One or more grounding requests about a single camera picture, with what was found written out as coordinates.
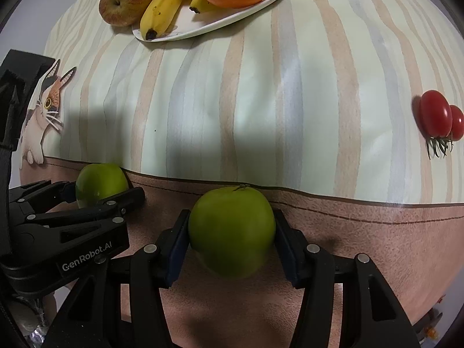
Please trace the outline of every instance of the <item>banana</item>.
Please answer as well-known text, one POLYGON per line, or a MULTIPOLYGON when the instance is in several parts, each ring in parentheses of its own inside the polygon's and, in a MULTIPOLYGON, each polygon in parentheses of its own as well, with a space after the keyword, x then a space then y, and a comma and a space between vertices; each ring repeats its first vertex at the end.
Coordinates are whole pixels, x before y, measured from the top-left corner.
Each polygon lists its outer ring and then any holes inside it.
POLYGON ((163 35, 179 10, 183 0, 153 0, 140 21, 140 33, 145 40, 163 35))
POLYGON ((219 6, 213 5, 208 0, 192 0, 190 3, 190 10, 198 13, 208 13, 221 9, 219 6))

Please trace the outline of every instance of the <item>tomato stem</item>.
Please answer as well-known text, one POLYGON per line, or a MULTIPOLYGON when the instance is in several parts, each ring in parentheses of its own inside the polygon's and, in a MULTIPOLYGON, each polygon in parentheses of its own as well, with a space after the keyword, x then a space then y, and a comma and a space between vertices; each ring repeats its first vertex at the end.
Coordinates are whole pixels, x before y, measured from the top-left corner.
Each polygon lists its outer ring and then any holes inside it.
POLYGON ((435 157, 438 157, 438 158, 441 158, 441 156, 438 154, 437 152, 437 144, 438 144, 438 149, 440 150, 440 152, 443 153, 443 157, 446 156, 446 151, 448 150, 449 148, 449 145, 448 143, 451 143, 451 149, 450 149, 450 152, 453 150, 453 141, 449 138, 449 137, 431 137, 431 138, 428 138, 426 140, 426 145, 427 145, 427 154, 429 156, 429 159, 430 158, 430 148, 429 148, 429 145, 431 144, 432 145, 432 149, 433 149, 433 154, 435 155, 435 157))

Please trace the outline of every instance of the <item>red tomato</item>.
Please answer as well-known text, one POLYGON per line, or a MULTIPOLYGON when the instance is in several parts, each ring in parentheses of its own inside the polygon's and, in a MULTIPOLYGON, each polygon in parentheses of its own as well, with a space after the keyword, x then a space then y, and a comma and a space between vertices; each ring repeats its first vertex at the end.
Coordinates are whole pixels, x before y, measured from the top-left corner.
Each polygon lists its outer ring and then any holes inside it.
POLYGON ((426 91, 420 105, 422 124, 430 137, 447 137, 453 124, 451 108, 446 98, 436 90, 426 91))
POLYGON ((451 127, 451 139, 454 142, 461 140, 464 136, 464 114, 458 106, 450 105, 451 115, 453 117, 453 126, 451 127))

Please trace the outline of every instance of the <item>red apple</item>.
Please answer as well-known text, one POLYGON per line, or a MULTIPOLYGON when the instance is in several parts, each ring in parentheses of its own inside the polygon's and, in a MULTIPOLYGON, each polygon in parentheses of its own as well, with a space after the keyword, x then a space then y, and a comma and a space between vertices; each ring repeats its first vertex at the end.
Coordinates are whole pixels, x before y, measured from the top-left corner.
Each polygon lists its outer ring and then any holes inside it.
POLYGON ((129 26, 142 19, 152 0, 100 0, 98 11, 106 23, 129 26))

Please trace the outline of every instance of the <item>oval plate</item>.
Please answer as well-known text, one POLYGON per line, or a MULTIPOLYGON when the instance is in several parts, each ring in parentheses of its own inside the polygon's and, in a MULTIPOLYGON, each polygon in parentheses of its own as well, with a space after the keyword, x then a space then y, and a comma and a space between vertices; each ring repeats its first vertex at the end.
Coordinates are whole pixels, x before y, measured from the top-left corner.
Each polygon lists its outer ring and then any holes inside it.
POLYGON ((132 32, 141 41, 171 41, 191 38, 237 22, 265 8, 274 1, 276 0, 263 0, 259 4, 244 9, 223 9, 202 14, 192 12, 189 9, 189 2, 180 7, 177 17, 171 23, 168 33, 164 36, 153 40, 143 39, 140 34, 140 23, 132 25, 132 32))

